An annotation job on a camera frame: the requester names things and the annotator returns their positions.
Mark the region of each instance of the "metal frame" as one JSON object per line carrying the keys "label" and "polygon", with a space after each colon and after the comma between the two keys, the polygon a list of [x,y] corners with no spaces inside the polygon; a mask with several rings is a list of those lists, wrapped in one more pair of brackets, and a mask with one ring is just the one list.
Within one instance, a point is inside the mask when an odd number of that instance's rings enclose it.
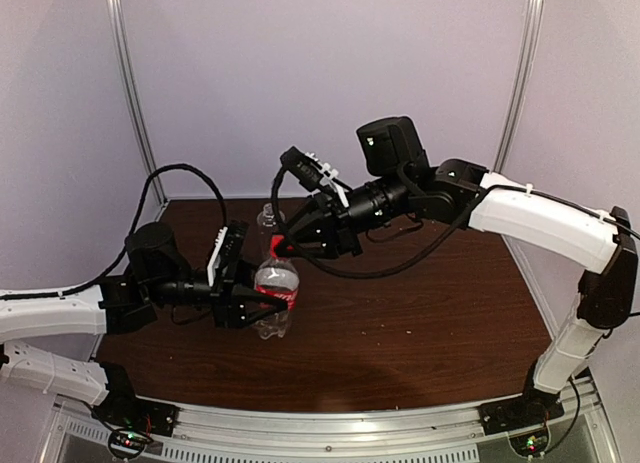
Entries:
{"label": "metal frame", "polygon": [[[611,427],[591,378],[577,382],[581,415],[600,463],[619,463]],[[576,400],[567,386],[562,392],[566,425],[574,416]],[[362,413],[262,413],[195,405],[181,405],[173,438],[155,437],[152,454],[163,461],[270,461],[292,463],[414,462],[432,456],[464,453],[477,459],[478,445],[504,439],[506,434],[484,436],[477,402],[429,409]],[[52,430],[40,460],[58,462],[67,435],[104,445],[106,431],[79,403],[58,397]]]}
{"label": "metal frame", "polygon": [[[142,163],[147,175],[149,175],[156,170],[157,166],[153,156],[153,151],[151,150],[149,134],[144,122],[142,108],[140,106],[140,96],[138,95],[138,89],[136,87],[136,81],[133,74],[133,65],[131,64],[129,46],[127,44],[127,33],[125,31],[122,4],[120,0],[107,0],[107,7],[111,18],[111,28],[113,30],[116,54],[118,56],[120,74],[122,76],[122,83],[125,90],[129,114],[131,115],[131,122],[133,123],[133,129],[140,149],[140,155],[142,156]],[[156,202],[159,205],[162,205],[167,201],[167,196],[159,178],[156,178],[152,182],[152,190]]]}
{"label": "metal frame", "polygon": [[509,103],[509,109],[507,111],[502,139],[496,155],[496,161],[493,165],[493,171],[498,173],[502,172],[507,157],[509,156],[509,150],[511,149],[520,113],[524,105],[525,89],[529,81],[529,76],[531,75],[531,68],[538,46],[538,37],[540,36],[543,7],[544,0],[529,0],[527,6],[516,79],[513,84],[511,102]]}

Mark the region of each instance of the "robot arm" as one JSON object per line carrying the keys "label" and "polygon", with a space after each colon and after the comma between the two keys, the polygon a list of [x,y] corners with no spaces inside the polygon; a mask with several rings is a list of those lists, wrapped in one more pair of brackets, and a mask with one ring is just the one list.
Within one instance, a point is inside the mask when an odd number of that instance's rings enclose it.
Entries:
{"label": "robot arm", "polygon": [[126,239],[130,265],[71,293],[68,288],[0,291],[0,382],[66,395],[94,406],[103,420],[170,434],[176,408],[139,399],[124,368],[80,362],[42,351],[22,338],[70,333],[137,331],[156,320],[154,305],[209,308],[216,326],[243,328],[287,303],[253,290],[255,266],[242,259],[245,223],[223,228],[206,271],[192,270],[171,229],[150,223]]}
{"label": "robot arm", "polygon": [[[559,334],[531,366],[523,394],[480,407],[487,434],[539,424],[562,415],[558,397],[571,375],[593,353],[600,339],[629,317],[638,257],[626,212],[594,211],[568,204],[462,160],[430,167],[417,132],[407,117],[386,118],[357,131],[367,169],[378,179],[339,198],[323,183],[335,171],[300,153],[282,155],[307,190],[320,190],[280,229],[285,239],[276,252],[318,258],[362,253],[358,235],[400,215],[413,214],[461,229],[508,235],[563,255],[585,268],[575,304]],[[276,177],[272,204],[277,211]],[[362,274],[332,274],[368,277]]]}

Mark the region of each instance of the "wooden tabletop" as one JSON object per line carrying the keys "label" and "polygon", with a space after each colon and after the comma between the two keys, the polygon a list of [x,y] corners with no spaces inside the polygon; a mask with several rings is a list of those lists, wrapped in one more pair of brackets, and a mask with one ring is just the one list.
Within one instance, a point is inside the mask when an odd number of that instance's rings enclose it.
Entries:
{"label": "wooden tabletop", "polygon": [[[253,224],[245,255],[257,258],[261,200],[228,202]],[[299,201],[284,201],[291,214]],[[395,228],[410,225],[397,219]],[[174,201],[163,221],[180,251],[203,266],[218,229],[213,201]],[[406,260],[444,229],[427,223],[332,264],[359,271]],[[400,275],[373,281],[326,275],[305,261],[287,335],[211,320],[174,326],[168,310],[143,330],[105,337],[99,361],[125,366],[141,396],[246,410],[361,411],[418,408],[518,393],[549,336],[513,259],[497,235],[456,232]],[[179,317],[189,316],[189,310]]]}

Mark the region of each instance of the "black bracket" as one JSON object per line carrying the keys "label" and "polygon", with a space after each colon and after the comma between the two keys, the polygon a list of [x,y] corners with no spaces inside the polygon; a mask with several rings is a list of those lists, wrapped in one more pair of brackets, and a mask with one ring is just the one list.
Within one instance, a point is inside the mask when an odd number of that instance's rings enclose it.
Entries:
{"label": "black bracket", "polygon": [[141,434],[172,436],[178,407],[145,400],[135,395],[126,371],[120,365],[101,363],[109,383],[109,394],[93,408],[95,416],[116,428],[127,428]]}
{"label": "black bracket", "polygon": [[522,395],[480,405],[485,435],[543,425],[564,415],[560,394],[545,393],[533,385],[537,361],[529,368]]}
{"label": "black bracket", "polygon": [[527,401],[523,396],[485,403],[480,405],[478,412],[485,435],[541,425],[564,415],[562,404],[557,401],[552,405],[542,405],[537,401]]}

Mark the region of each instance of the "white cable clip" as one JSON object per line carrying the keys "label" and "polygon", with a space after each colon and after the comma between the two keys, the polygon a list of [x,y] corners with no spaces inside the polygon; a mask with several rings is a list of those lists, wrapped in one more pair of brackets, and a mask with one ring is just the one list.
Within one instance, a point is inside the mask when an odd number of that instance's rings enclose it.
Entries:
{"label": "white cable clip", "polygon": [[596,213],[598,213],[598,215],[600,215],[600,216],[599,216],[599,218],[598,218],[598,221],[600,221],[600,223],[606,223],[606,222],[604,221],[604,219],[605,219],[605,218],[610,218],[610,217],[611,217],[611,215],[609,214],[609,212],[604,211],[604,210],[596,210]]}
{"label": "white cable clip", "polygon": [[324,179],[327,181],[327,184],[338,195],[338,198],[340,199],[340,203],[342,203],[342,206],[344,206],[345,208],[349,208],[349,200],[347,199],[347,194],[345,193],[344,188],[341,185],[338,185],[334,181],[334,179],[338,177],[338,174],[339,174],[338,170],[335,168],[331,168],[331,165],[329,163],[321,162],[316,157],[315,153],[307,152],[305,153],[305,155],[308,158],[311,158],[313,161],[315,161],[318,164],[318,166],[320,167],[320,172],[324,176]]}

